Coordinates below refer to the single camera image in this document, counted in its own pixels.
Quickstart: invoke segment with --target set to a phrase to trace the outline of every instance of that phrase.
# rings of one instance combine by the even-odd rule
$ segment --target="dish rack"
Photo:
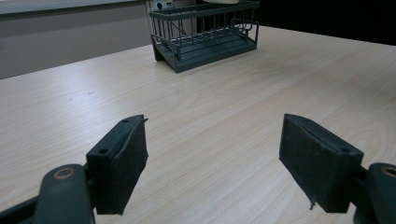
[[[156,61],[166,60],[176,73],[257,48],[260,2],[203,4],[149,12]],[[248,33],[255,29],[254,39]]]

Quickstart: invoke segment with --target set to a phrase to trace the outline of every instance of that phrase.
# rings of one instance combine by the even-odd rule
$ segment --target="white object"
[[[208,3],[237,4],[239,0],[204,0]]]

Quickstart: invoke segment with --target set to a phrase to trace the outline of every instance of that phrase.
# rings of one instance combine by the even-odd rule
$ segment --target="wooden table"
[[[257,50],[175,74],[152,46],[0,80],[0,210],[144,114],[148,165],[125,214],[97,223],[352,223],[278,160],[283,115],[396,163],[396,48],[268,27]]]

